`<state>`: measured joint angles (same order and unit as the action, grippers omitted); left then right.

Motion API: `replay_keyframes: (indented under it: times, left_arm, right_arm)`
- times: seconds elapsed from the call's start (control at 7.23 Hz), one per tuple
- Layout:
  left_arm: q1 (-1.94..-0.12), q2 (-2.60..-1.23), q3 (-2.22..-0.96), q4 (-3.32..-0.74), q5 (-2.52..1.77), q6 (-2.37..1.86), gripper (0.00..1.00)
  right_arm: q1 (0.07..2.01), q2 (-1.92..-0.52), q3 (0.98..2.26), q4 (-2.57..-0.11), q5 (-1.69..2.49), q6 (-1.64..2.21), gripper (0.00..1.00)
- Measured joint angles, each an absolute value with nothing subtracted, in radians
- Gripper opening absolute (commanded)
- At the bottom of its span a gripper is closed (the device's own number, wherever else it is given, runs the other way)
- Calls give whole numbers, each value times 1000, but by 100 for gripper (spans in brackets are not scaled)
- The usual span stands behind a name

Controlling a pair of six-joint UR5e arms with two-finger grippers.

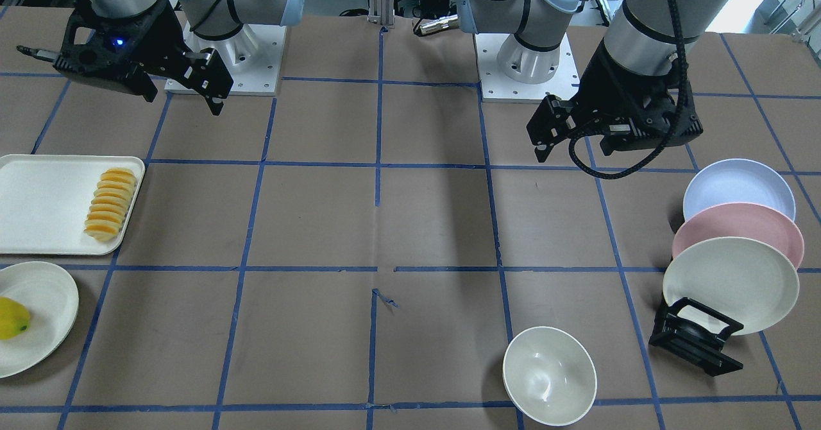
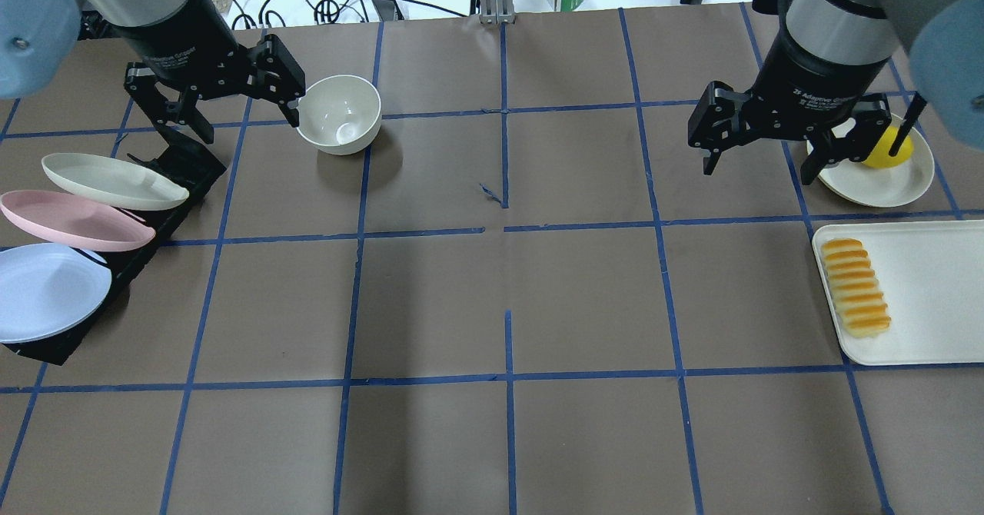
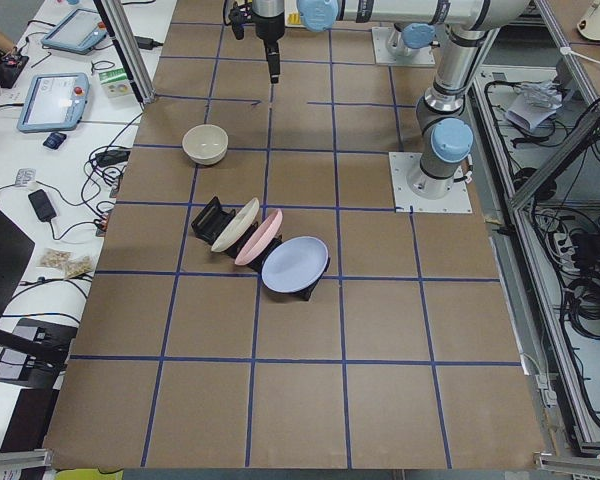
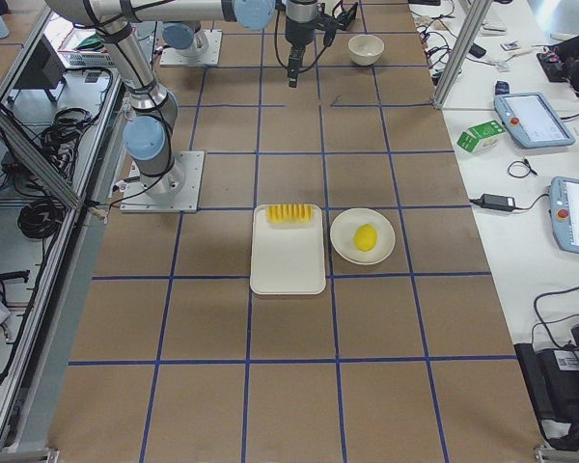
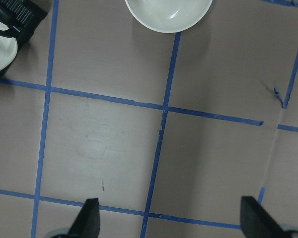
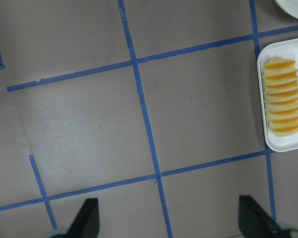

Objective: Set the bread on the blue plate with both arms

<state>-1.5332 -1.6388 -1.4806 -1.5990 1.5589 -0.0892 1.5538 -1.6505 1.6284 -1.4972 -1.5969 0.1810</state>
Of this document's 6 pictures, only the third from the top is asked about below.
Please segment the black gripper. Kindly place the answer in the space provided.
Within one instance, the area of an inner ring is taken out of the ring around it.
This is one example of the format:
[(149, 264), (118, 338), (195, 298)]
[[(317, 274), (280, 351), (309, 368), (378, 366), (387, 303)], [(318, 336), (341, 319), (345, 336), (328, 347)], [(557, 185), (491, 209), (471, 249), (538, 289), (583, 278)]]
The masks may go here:
[(266, 61), (271, 84), (279, 82), (281, 66), (278, 41), (285, 32), (284, 0), (253, 0), (252, 20), (255, 23), (256, 36), (265, 45)]

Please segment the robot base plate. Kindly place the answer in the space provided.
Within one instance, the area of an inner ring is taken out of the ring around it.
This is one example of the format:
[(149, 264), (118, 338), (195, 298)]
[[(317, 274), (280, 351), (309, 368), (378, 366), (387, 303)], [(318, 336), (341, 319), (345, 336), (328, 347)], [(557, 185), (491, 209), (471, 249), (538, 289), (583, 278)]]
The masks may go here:
[(461, 164), (447, 180), (433, 180), (420, 169), (419, 152), (390, 152), (389, 164), (396, 212), (472, 214), (466, 178)]

